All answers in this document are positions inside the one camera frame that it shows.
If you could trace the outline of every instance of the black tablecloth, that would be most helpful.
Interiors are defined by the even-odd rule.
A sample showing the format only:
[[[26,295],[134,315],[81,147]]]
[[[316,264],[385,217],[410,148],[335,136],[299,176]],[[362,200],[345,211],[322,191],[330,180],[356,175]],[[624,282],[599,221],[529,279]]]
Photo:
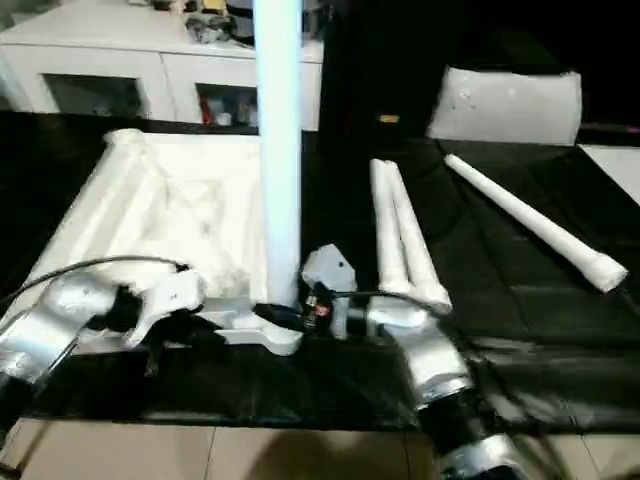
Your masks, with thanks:
[[[201,127],[5,114],[0,139],[3,291],[17,286],[116,128],[207,133]],[[302,255],[333,242],[377,283],[367,159],[398,162],[443,284],[459,346],[514,429],[640,431],[640,208],[579,149],[407,141],[320,155],[304,136]],[[623,263],[621,288],[597,292],[566,260],[445,169],[456,152],[542,213]],[[260,347],[181,349],[143,378],[146,355],[74,357],[30,414],[124,422],[331,429],[415,426],[393,346],[306,339],[291,357]]]

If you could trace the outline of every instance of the white pvc pipe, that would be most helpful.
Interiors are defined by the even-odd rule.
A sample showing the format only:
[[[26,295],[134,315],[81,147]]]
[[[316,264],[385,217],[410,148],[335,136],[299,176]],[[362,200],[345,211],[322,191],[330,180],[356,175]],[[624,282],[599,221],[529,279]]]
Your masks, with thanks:
[[[292,305],[300,266],[302,0],[255,0],[269,302]]]
[[[608,292],[627,275],[627,269],[613,258],[585,245],[460,158],[447,155],[445,163],[573,263],[596,288]]]
[[[409,268],[409,280],[415,287],[414,295],[432,305],[439,313],[449,313],[451,312],[449,294],[438,279],[398,165],[391,161],[385,162],[385,165],[398,218],[400,238]]]
[[[370,167],[376,214],[380,290],[408,294],[412,288],[407,278],[386,166],[382,160],[374,159],[371,160]]]

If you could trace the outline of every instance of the floor tile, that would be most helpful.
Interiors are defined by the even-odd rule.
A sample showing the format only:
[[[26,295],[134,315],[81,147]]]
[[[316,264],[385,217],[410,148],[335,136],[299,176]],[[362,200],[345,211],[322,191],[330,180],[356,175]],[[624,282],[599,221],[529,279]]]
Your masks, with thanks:
[[[601,478],[640,478],[640,435],[587,435],[585,443]]]
[[[552,473],[560,470],[561,478],[565,479],[600,478],[580,435],[551,435],[547,437],[547,448],[532,437],[518,436],[514,443],[526,464],[533,467],[528,472],[532,472],[534,477],[552,478]]]
[[[218,428],[207,480],[407,479],[402,435]]]
[[[407,433],[404,435],[411,480],[435,480],[438,465],[434,457],[433,444],[426,435]]]
[[[24,480],[202,480],[214,429],[28,420],[3,452]]]

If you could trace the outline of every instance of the white cabinet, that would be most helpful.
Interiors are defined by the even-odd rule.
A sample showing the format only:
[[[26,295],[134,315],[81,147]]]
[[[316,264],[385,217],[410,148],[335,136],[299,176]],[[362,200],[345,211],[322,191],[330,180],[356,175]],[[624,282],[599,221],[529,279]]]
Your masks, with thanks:
[[[22,110],[175,119],[158,53],[25,45],[0,52],[26,97]]]
[[[253,49],[195,44],[183,18],[124,0],[76,0],[16,25],[0,33],[0,55],[14,109],[256,123]],[[305,130],[318,129],[322,57],[322,42],[302,49]]]
[[[252,58],[162,54],[176,119],[220,126],[255,126],[257,72]],[[301,63],[300,109],[304,130],[318,129],[321,64]]]

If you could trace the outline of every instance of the black cable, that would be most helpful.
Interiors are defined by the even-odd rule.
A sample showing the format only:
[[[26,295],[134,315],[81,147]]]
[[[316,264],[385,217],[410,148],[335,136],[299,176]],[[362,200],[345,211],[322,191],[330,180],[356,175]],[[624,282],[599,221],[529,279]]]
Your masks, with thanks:
[[[454,332],[455,336],[461,343],[463,343],[467,349],[469,349],[476,357],[480,359],[482,364],[485,366],[486,370],[490,372],[491,377],[493,378],[494,383],[500,390],[500,393],[509,400],[512,404],[517,406],[522,415],[529,421],[532,427],[536,429],[536,433],[540,437],[540,444],[543,450],[546,451],[547,455],[550,457],[551,462],[553,463],[553,468],[556,470],[554,478],[564,479],[568,478],[566,474],[566,468],[563,465],[563,462],[559,458],[557,452],[551,446],[551,443],[548,439],[548,435],[542,431],[540,426],[538,425],[538,421],[536,418],[529,412],[527,406],[522,402],[520,398],[514,395],[505,385],[502,377],[496,372],[495,367],[491,364],[487,356],[481,351],[481,348],[469,338],[469,336],[464,333],[460,328],[453,325],[452,323],[444,323],[440,320],[441,314],[438,314],[431,305],[427,304],[422,300],[418,300],[410,295],[405,295],[403,293],[395,293],[395,292],[385,292],[385,291],[352,291],[352,292],[336,292],[332,291],[333,295],[337,298],[373,298],[373,297],[388,297],[388,298],[397,298],[400,300],[404,300],[418,308],[422,308],[429,313],[435,314],[439,323],[443,325],[444,329],[449,332]]]
[[[27,290],[30,290],[31,288],[40,285],[41,283],[46,282],[47,280],[51,280],[57,277],[60,277],[62,275],[65,275],[69,272],[72,272],[74,270],[79,270],[81,268],[87,268],[87,267],[92,267],[94,265],[100,265],[103,263],[113,263],[113,262],[158,262],[158,263],[167,263],[170,265],[173,265],[176,270],[180,271],[180,270],[184,270],[185,268],[187,268],[186,265],[180,263],[180,262],[176,262],[175,260],[171,260],[168,258],[163,258],[163,257],[154,257],[151,255],[117,255],[117,256],[113,256],[113,257],[102,257],[102,258],[94,258],[92,260],[84,260],[82,262],[78,262],[78,263],[74,263],[71,264],[69,266],[63,267],[63,268],[58,268],[56,270],[53,270],[49,273],[45,273],[44,275],[31,280],[27,283],[25,283],[24,285],[22,285],[19,289],[5,295],[4,297],[0,298],[0,305],[4,305],[7,302],[10,302],[11,300],[14,300],[15,298],[19,297],[20,295],[22,295],[24,292],[26,292]]]

